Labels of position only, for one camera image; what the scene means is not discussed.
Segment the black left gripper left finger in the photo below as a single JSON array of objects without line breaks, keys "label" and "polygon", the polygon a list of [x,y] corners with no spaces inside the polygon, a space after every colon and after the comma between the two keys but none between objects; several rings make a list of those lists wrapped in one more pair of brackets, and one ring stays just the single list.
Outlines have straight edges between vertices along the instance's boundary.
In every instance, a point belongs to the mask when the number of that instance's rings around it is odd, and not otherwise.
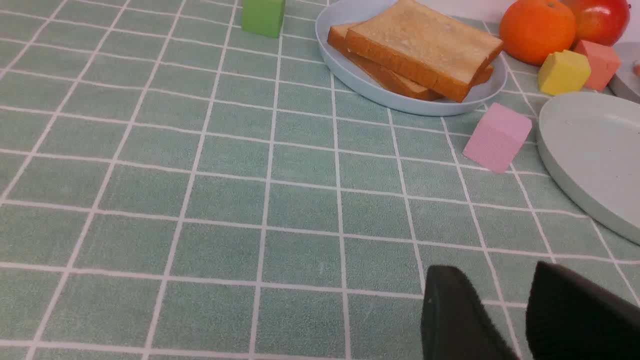
[{"label": "black left gripper left finger", "polygon": [[461,269],[430,265],[420,324],[425,360],[516,360]]}]

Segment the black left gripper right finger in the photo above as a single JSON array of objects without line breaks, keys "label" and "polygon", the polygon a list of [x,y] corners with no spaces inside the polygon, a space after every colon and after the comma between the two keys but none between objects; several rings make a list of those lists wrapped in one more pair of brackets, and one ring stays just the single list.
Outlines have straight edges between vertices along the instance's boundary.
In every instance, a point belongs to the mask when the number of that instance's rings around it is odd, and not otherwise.
[{"label": "black left gripper right finger", "polygon": [[640,310],[585,276],[540,260],[525,335],[535,360],[637,360]]}]

